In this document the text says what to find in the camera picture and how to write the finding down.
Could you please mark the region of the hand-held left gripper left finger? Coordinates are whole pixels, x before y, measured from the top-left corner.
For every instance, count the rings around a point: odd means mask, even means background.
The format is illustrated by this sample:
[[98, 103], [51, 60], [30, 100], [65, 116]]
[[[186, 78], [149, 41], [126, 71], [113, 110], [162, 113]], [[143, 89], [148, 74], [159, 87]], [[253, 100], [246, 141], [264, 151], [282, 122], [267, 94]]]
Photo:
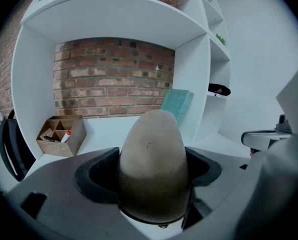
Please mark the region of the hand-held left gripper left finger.
[[113, 147], [81, 164], [74, 173], [74, 184], [87, 199], [99, 204], [118, 204], [117, 169], [120, 149]]

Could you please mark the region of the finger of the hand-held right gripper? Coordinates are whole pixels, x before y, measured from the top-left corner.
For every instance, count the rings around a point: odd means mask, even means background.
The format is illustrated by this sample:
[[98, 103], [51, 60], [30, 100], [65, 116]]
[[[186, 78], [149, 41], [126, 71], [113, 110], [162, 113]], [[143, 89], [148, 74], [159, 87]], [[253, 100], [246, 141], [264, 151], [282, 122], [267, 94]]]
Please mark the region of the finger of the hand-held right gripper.
[[241, 143], [253, 150], [265, 151], [275, 142], [287, 139], [291, 135], [278, 130], [247, 131], [241, 135]]

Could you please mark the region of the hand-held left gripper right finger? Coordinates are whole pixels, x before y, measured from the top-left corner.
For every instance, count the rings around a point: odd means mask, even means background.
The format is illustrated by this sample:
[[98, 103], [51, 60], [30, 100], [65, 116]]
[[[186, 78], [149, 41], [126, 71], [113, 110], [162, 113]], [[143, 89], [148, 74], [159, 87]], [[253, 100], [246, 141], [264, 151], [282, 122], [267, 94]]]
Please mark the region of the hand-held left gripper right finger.
[[193, 147], [185, 147], [189, 181], [194, 187], [206, 187], [222, 173], [221, 165], [209, 158], [211, 152]]

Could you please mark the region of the tan oval pouch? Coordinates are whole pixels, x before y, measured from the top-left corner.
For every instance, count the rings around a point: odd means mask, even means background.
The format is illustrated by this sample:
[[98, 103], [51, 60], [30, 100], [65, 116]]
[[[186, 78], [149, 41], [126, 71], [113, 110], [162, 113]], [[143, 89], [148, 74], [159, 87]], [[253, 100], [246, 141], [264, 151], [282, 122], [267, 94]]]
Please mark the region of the tan oval pouch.
[[162, 109], [144, 113], [121, 149], [117, 169], [121, 209], [138, 221], [168, 225], [185, 215], [190, 188], [185, 146], [175, 117]]

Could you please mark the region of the brown wooden organizer box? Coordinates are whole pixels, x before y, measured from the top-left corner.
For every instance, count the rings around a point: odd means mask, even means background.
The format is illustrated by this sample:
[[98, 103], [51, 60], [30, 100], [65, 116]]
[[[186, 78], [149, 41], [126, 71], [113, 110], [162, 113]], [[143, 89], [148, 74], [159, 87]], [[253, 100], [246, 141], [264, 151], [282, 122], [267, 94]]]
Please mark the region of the brown wooden organizer box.
[[[65, 143], [50, 142], [43, 139], [43, 136], [47, 135], [61, 141], [66, 131], [71, 131], [71, 136]], [[36, 142], [44, 154], [70, 158], [77, 155], [86, 136], [87, 132], [82, 116], [52, 116], [45, 121]]]

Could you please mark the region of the black pens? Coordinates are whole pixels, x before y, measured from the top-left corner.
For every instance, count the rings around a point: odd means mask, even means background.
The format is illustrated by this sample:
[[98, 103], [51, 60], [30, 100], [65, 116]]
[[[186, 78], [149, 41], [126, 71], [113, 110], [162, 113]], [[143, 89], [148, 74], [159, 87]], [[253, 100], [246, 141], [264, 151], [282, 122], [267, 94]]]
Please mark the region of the black pens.
[[44, 135], [43, 139], [45, 141], [48, 141], [48, 142], [55, 142], [55, 143], [60, 143], [61, 142], [58, 138], [54, 138], [54, 137], [48, 136], [48, 135]]

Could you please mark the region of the teal book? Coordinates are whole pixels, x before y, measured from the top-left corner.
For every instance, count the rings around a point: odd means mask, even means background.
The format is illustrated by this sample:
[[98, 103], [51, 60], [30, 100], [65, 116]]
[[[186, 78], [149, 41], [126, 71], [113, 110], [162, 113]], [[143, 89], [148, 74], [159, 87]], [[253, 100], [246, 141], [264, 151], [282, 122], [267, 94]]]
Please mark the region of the teal book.
[[173, 114], [179, 127], [182, 126], [191, 106], [194, 94], [189, 90], [169, 89], [160, 107]]

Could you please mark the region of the black backpack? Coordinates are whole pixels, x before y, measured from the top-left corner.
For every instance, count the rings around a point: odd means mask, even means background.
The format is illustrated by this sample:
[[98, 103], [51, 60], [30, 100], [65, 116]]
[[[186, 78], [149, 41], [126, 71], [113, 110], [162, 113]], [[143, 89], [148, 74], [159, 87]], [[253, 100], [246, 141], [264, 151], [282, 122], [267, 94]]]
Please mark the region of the black backpack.
[[0, 124], [0, 156], [8, 172], [21, 182], [36, 161], [12, 110]]

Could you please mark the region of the white desk with hutch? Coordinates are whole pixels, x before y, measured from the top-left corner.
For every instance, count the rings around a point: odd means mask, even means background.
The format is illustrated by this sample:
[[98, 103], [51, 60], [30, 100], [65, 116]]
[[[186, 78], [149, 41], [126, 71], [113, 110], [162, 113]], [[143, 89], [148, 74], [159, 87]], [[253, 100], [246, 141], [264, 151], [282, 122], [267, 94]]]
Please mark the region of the white desk with hutch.
[[[21, 20], [11, 66], [13, 108], [38, 168], [57, 161], [36, 138], [56, 114], [52, 66], [58, 44], [87, 38], [144, 41], [175, 51], [173, 86], [194, 96], [181, 126], [184, 144], [249, 158], [249, 150], [219, 132], [229, 98], [208, 91], [230, 84], [231, 55], [216, 37], [226, 25], [217, 0], [182, 0], [180, 9], [157, 0], [33, 0]], [[226, 38], [228, 32], [218, 33]]]

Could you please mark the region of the black drawstring pouch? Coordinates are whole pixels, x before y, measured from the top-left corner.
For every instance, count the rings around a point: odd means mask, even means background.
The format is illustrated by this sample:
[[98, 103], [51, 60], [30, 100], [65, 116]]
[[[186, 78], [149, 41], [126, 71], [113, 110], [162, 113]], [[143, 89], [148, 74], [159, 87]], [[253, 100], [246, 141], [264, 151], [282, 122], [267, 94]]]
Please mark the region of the black drawstring pouch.
[[221, 84], [210, 83], [208, 85], [208, 91], [214, 93], [214, 95], [222, 95], [222, 96], [229, 96], [231, 94], [231, 90]]

